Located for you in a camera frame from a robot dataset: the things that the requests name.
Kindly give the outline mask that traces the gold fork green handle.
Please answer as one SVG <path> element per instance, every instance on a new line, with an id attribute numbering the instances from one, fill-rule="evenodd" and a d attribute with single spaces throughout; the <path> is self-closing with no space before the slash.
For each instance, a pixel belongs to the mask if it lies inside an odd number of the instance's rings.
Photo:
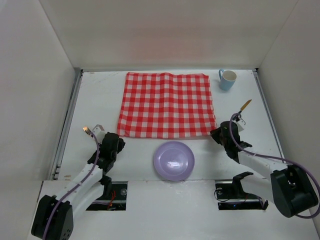
<path id="1" fill-rule="evenodd" d="M 92 131 L 87 126 L 84 126 L 82 129 L 88 136 L 92 135 Z"/>

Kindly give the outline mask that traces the gold knife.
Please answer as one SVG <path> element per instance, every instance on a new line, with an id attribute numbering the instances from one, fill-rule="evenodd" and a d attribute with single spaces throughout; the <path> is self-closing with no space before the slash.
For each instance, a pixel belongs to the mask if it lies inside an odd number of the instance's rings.
<path id="1" fill-rule="evenodd" d="M 245 108 L 251 103 L 251 99 L 249 99 L 241 108 L 240 108 L 240 112 L 244 111 Z"/>

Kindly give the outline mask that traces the purple plastic plate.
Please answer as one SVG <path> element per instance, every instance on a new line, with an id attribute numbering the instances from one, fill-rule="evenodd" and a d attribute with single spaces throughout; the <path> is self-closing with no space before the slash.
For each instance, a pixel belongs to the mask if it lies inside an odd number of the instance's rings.
<path id="1" fill-rule="evenodd" d="M 195 156 L 186 144 L 167 141 L 156 149 L 153 165 L 163 179 L 173 182 L 184 181 L 194 169 Z"/>

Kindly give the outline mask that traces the light blue mug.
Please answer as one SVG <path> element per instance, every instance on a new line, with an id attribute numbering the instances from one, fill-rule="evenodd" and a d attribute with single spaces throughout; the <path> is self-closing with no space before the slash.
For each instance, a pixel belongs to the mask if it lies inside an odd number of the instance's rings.
<path id="1" fill-rule="evenodd" d="M 219 79 L 220 79 L 219 87 L 223 91 L 230 90 L 237 79 L 237 74 L 232 70 L 220 69 L 218 71 L 218 75 L 219 75 Z"/>

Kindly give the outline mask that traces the red white checkered cloth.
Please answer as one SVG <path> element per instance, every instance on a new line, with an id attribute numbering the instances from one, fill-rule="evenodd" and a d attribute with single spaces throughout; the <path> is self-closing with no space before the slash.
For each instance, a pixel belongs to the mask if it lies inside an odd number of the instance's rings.
<path id="1" fill-rule="evenodd" d="M 203 73 L 128 72 L 117 134 L 131 138 L 183 139 L 216 129 L 210 78 Z"/>

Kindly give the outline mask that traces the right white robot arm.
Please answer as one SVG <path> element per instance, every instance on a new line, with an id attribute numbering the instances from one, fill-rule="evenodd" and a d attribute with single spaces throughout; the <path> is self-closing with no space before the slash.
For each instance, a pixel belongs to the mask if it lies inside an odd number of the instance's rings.
<path id="1" fill-rule="evenodd" d="M 281 157 L 249 151 L 252 145 L 241 140 L 234 121 L 222 122 L 210 131 L 210 136 L 223 146 L 230 159 L 250 169 L 232 178 L 234 198 L 255 195 L 272 202 L 287 218 L 301 218 L 302 212 L 320 205 L 320 185 L 305 167 Z"/>

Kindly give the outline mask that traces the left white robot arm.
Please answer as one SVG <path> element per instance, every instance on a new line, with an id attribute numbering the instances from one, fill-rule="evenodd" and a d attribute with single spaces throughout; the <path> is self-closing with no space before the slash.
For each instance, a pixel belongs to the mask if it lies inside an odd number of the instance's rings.
<path id="1" fill-rule="evenodd" d="M 101 141 L 89 131 L 96 151 L 81 172 L 55 195 L 44 195 L 38 202 L 31 235 L 41 240 L 68 240 L 74 223 L 90 205 L 104 204 L 99 198 L 114 201 L 117 192 L 107 173 L 112 169 L 125 142 L 116 133 L 107 132 Z"/>

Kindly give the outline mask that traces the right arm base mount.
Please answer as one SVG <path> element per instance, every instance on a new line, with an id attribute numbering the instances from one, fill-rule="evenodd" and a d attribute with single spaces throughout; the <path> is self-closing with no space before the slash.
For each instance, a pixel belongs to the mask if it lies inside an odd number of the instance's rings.
<path id="1" fill-rule="evenodd" d="M 220 211 L 236 210 L 262 210 L 268 206 L 268 200 L 260 196 L 247 193 L 243 190 L 241 180 L 253 175 L 246 171 L 232 178 L 232 180 L 218 180 L 215 182 L 214 197 L 217 200 L 217 207 Z"/>

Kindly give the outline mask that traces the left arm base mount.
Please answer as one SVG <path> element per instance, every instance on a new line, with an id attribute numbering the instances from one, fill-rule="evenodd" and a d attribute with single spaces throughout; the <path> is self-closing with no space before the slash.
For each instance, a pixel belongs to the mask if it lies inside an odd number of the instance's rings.
<path id="1" fill-rule="evenodd" d="M 97 198 L 86 210 L 87 211 L 125 211 L 127 206 L 128 182 L 112 181 L 104 176 L 99 181 L 104 189 L 103 194 Z"/>

